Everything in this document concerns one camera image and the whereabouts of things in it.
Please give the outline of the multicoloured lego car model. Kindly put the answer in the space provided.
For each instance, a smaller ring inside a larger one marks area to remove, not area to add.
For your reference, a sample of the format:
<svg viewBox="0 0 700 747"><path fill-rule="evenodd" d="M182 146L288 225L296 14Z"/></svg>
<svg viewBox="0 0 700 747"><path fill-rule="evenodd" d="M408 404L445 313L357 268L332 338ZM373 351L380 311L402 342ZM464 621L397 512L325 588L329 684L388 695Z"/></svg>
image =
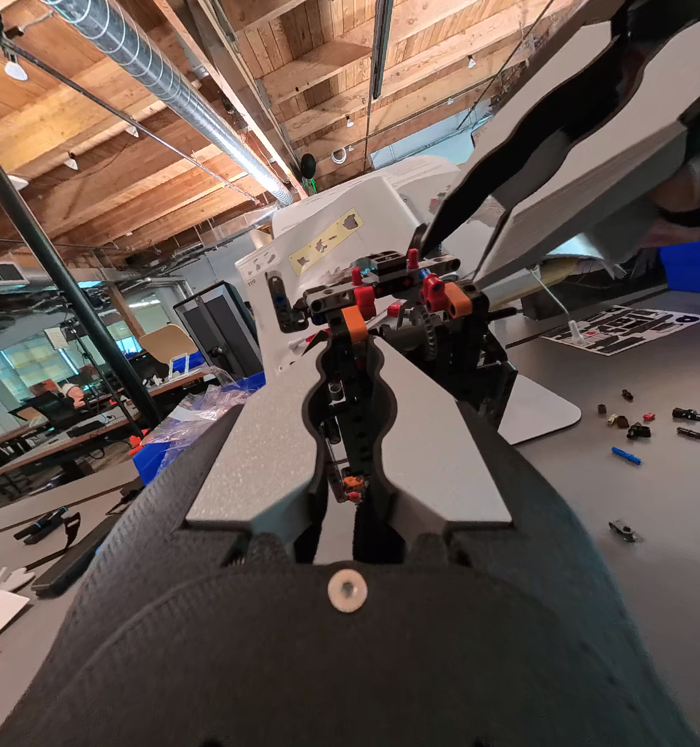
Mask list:
<svg viewBox="0 0 700 747"><path fill-rule="evenodd" d="M307 331L313 323L319 330L310 339L330 343L326 402L319 414L327 445L345 447L343 461L335 462L329 451L325 463L338 502L363 502L371 484L373 443L381 428L367 370L373 338L387 342L495 428L513 391L516 370L489 324L515 309L491 312L490 301L471 282L449 281L459 259L420 257L425 228L415 231L404 255L385 251L362 257L338 279L295 300L277 270L264 274L279 331Z"/></svg>

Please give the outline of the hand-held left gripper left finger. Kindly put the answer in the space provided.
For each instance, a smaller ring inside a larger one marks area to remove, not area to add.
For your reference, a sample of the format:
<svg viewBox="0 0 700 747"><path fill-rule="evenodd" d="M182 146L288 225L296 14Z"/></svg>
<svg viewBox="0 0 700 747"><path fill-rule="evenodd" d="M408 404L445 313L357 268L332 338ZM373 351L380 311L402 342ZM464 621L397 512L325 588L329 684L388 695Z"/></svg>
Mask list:
<svg viewBox="0 0 700 747"><path fill-rule="evenodd" d="M329 341L249 397L186 516L187 528L276 535L316 557L327 509L326 449L310 401L326 383Z"/></svg>

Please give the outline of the sticker sheet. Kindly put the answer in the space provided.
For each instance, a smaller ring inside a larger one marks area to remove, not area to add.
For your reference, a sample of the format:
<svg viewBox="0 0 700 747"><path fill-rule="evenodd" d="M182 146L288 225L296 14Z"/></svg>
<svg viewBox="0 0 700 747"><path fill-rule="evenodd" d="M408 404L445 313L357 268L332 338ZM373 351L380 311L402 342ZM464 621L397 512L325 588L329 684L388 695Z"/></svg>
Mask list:
<svg viewBox="0 0 700 747"><path fill-rule="evenodd" d="M700 313L636 309L616 305L541 339L609 357L700 324Z"/></svg>

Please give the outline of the silver ventilation duct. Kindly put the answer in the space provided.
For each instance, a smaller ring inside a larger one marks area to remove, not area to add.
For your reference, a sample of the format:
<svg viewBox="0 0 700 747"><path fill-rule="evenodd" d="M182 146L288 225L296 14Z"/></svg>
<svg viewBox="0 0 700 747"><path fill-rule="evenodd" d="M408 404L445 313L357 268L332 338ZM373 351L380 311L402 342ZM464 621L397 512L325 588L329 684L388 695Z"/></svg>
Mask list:
<svg viewBox="0 0 700 747"><path fill-rule="evenodd" d="M292 204L292 194L286 185L116 2L44 1L44 4L230 157L280 205Z"/></svg>

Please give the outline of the lego instruction booklet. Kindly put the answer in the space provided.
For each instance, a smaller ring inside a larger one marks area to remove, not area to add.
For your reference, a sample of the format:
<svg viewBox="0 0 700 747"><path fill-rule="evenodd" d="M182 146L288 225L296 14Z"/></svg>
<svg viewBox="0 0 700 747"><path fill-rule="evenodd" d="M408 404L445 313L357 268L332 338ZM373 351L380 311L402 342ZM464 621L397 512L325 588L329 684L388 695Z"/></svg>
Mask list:
<svg viewBox="0 0 700 747"><path fill-rule="evenodd" d="M411 158L279 210L272 242L236 263L248 288L266 383L320 341L310 339L319 331L313 323L307 331L279 331L265 272L277 270L295 300L303 291L338 279L342 270L362 257L385 251L404 255L424 224L420 257L443 254L459 259L459 269L447 279L469 281L485 294L497 282L480 288L476 274L491 242L512 209L549 181L567 156L557 163L548 150L542 145L519 171L490 170L490 154L473 153L462 167L443 158ZM565 247L570 248L568 258L619 266L633 253L637 238L631 235L625 242L624 233L612 238L604 231L628 227L628 215L618 214L522 270L553 260L555 251ZM376 339L367 350L371 377L381 361Z"/></svg>

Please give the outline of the wooden book stand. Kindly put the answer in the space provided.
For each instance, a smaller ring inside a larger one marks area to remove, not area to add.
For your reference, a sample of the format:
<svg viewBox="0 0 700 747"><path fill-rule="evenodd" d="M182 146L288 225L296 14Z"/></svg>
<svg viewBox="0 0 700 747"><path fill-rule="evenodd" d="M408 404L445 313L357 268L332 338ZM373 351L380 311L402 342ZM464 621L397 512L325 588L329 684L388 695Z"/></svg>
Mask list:
<svg viewBox="0 0 700 747"><path fill-rule="evenodd" d="M176 380L187 375L171 375L169 373L169 362L172 358L182 356L186 353L197 352L198 347L189 335L175 324L168 324L148 334L137 338L142 350L149 353L161 366L167 367L168 380Z"/></svg>

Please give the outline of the person's right hand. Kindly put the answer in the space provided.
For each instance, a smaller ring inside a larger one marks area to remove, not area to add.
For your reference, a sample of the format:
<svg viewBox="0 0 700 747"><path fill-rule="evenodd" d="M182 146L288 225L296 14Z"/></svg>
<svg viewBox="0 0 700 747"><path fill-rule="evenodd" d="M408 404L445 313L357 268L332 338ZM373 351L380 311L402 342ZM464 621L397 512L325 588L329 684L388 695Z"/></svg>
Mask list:
<svg viewBox="0 0 700 747"><path fill-rule="evenodd" d="M658 215L640 240L640 249L700 241L700 154L649 192Z"/></svg>

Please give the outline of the black linear ceiling lamp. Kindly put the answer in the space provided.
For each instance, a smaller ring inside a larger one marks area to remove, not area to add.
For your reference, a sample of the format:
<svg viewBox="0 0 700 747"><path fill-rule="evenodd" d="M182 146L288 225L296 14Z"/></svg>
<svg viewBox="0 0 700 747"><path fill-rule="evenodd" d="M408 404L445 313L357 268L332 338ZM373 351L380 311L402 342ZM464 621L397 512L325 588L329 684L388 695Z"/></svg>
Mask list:
<svg viewBox="0 0 700 747"><path fill-rule="evenodd" d="M376 1L368 104L381 97L394 1Z"/></svg>

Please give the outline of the clear plastic bag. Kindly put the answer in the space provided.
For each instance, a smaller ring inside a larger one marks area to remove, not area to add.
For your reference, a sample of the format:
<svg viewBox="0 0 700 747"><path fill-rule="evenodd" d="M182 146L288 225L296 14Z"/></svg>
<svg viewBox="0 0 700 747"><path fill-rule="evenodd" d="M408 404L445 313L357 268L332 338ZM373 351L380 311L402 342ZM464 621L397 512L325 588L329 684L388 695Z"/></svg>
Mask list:
<svg viewBox="0 0 700 747"><path fill-rule="evenodd" d="M260 386L209 386L204 393L187 395L147 434L141 445L184 449L204 435L235 406L243 405Z"/></svg>

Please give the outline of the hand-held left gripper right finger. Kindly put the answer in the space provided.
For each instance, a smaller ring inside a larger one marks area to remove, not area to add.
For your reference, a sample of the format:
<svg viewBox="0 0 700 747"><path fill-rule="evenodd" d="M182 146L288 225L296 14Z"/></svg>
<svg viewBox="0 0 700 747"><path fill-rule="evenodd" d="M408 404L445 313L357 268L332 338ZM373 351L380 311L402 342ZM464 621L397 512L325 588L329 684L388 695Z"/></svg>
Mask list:
<svg viewBox="0 0 700 747"><path fill-rule="evenodd" d="M411 546L422 534L511 526L457 400L386 341L377 338L376 350L392 404L380 443L392 528Z"/></svg>

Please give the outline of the black office chair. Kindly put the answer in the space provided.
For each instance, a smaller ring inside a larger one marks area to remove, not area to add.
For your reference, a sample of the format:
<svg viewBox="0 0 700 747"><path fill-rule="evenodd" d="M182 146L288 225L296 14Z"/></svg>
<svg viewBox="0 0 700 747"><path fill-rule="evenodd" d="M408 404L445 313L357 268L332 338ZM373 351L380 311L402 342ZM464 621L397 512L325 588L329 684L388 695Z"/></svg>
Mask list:
<svg viewBox="0 0 700 747"><path fill-rule="evenodd" d="M33 420L41 415L57 431L79 424L88 415L84 408L75 407L73 399L57 391L46 391L33 397L17 409L11 410L10 414L23 421Z"/></svg>

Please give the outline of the dark grey cabinet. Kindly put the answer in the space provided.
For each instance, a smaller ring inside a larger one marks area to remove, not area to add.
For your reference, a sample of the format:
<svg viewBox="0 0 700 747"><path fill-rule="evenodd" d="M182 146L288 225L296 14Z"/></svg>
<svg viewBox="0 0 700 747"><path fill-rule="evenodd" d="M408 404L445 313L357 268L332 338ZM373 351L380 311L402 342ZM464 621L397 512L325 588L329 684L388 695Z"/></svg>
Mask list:
<svg viewBox="0 0 700 747"><path fill-rule="evenodd" d="M233 284L219 281L173 309L208 365L235 380L263 373L254 316Z"/></svg>

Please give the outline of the black steel pole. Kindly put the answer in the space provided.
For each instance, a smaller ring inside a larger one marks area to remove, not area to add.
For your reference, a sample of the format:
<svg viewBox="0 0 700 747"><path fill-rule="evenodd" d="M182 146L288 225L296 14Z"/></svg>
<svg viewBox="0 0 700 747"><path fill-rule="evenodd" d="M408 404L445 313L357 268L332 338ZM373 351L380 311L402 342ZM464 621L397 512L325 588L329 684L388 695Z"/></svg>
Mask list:
<svg viewBox="0 0 700 747"><path fill-rule="evenodd" d="M0 165L0 207L20 234L24 243L37 257L42 267L73 307L95 347L120 381L125 393L137 407L149 427L159 425L159 410L141 379L133 371L123 352L113 341L107 328L73 279L51 240L39 225L26 201L13 186L8 174Z"/></svg>

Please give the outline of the black blue small device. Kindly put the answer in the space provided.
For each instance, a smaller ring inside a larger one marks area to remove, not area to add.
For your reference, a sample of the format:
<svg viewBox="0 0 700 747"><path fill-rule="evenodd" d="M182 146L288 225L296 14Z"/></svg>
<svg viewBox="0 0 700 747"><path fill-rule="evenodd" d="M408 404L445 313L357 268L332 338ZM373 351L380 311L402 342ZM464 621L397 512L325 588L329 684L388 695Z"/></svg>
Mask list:
<svg viewBox="0 0 700 747"><path fill-rule="evenodd" d="M13 538L22 541L25 545L35 545L63 524L67 511L67 507L59 507L19 530Z"/></svg>

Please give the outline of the wooden office desk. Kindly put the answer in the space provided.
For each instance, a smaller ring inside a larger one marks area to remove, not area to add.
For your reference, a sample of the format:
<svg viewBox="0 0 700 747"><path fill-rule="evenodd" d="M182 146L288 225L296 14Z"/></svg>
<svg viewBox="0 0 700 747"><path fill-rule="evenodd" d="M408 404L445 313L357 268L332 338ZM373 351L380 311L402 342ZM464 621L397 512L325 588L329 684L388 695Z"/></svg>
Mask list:
<svg viewBox="0 0 700 747"><path fill-rule="evenodd" d="M108 413L95 417L101 423L100 427L94 430L86 429L83 433L75 436L71 436L68 431L63 431L46 443L40 444L28 452L17 456L5 465L1 465L0 477L35 462L47 460L56 454L70 456L82 447L85 447L86 444L100 442L109 434L117 431L124 430L128 432L133 428L133 425L137 424L139 416L140 414L136 408L132 407L131 419L128 419L124 416L121 408L117 406Z"/></svg>

